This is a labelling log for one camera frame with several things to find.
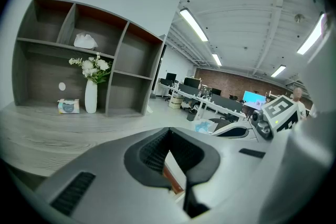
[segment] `brick wall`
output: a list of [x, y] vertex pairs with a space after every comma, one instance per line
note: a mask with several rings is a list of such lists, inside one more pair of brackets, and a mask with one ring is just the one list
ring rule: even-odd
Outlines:
[[[286, 96], [290, 96], [292, 93], [290, 90], [260, 80], [207, 69], [197, 68], [195, 77], [201, 78], [202, 84], [221, 90], [221, 96], [229, 98], [230, 94], [236, 95], [238, 100], [243, 99], [245, 91], [258, 91], [260, 95], [265, 95], [269, 91], [275, 95], [283, 94]], [[306, 98], [301, 98], [301, 102], [307, 109], [312, 106], [312, 102]]]

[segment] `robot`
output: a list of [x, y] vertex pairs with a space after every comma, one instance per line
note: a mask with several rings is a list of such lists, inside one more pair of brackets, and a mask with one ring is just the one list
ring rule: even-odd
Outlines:
[[250, 121], [231, 123], [214, 136], [270, 143], [277, 133], [291, 129], [300, 120], [298, 105], [282, 95], [255, 110]]
[[[319, 134], [322, 144], [314, 134], [335, 116], [301, 126], [297, 105], [281, 96], [243, 126], [265, 143], [225, 139], [228, 126], [222, 136], [165, 127], [106, 142], [44, 181], [39, 207], [49, 206], [48, 216], [60, 223], [281, 223], [333, 162], [332, 130]], [[186, 176], [183, 208], [162, 176], [168, 152]]]

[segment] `gray wooden shelf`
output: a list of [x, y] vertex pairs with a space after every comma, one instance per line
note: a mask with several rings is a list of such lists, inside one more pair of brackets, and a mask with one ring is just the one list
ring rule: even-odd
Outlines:
[[[44, 40], [22, 38], [22, 37], [18, 37], [16, 40], [17, 41], [22, 41], [22, 42], [29, 42], [29, 43], [33, 43], [33, 44], [41, 44], [41, 45], [46, 45], [46, 46], [51, 46], [51, 47], [57, 47], [57, 48], [62, 48], [62, 49], [67, 49], [67, 50], [85, 52], [85, 53], [91, 54], [91, 55], [96, 55], [98, 53], [98, 51], [95, 51], [95, 50], [88, 50], [88, 49], [78, 48], [78, 47], [75, 47], [75, 46], [69, 46], [69, 45], [65, 45], [65, 44], [60, 44], [60, 43], [56, 43], [56, 42], [49, 42], [49, 41], [44, 41]], [[114, 56], [104, 54], [102, 52], [100, 53], [100, 56], [105, 57], [105, 58], [109, 58], [109, 59], [114, 59]]]
[[[32, 0], [16, 39], [12, 83], [16, 105], [34, 107], [61, 98], [85, 107], [87, 80], [70, 58], [87, 59], [96, 50], [73, 45], [79, 33], [90, 34], [100, 56], [113, 60], [109, 81], [98, 84], [98, 111], [107, 116], [141, 116], [158, 68], [163, 40], [109, 11], [69, 0]], [[58, 88], [65, 83], [65, 91]]]
[[25, 110], [29, 114], [29, 110], [35, 113], [42, 113], [49, 116], [71, 117], [71, 118], [96, 118], [105, 114], [105, 109], [97, 109], [96, 113], [87, 113], [85, 107], [79, 107], [79, 113], [60, 114], [58, 112], [58, 102], [44, 102], [34, 99], [26, 100], [20, 106], [25, 107]]
[[118, 73], [118, 74], [127, 75], [127, 76], [136, 77], [136, 78], [152, 80], [152, 78], [149, 78], [149, 77], [144, 77], [144, 76], [140, 76], [140, 75], [137, 75], [137, 74], [132, 74], [132, 73], [124, 72], [124, 71], [114, 70], [113, 72]]
[[119, 108], [119, 109], [109, 109], [109, 116], [120, 116], [120, 117], [138, 117], [142, 114], [133, 108]]

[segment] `white floor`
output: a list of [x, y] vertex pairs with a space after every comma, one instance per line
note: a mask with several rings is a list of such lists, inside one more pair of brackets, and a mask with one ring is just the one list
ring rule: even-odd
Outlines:
[[[144, 117], [151, 118], [157, 121], [159, 127], [183, 127], [193, 130], [193, 123], [187, 120], [188, 110], [172, 109], [168, 106], [168, 102], [165, 102], [164, 98], [156, 98], [149, 100], [149, 107], [153, 110], [152, 114], [147, 113]], [[204, 119], [219, 118], [220, 115], [215, 114], [213, 111], [204, 111]]]

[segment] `plastic bag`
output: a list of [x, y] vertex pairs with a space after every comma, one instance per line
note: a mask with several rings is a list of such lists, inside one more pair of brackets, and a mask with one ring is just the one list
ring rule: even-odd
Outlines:
[[214, 125], [214, 122], [206, 119], [193, 121], [194, 130], [203, 134], [209, 134], [209, 127], [212, 125]]
[[98, 47], [95, 40], [90, 35], [86, 35], [85, 33], [79, 33], [76, 35], [74, 46], [89, 50]]

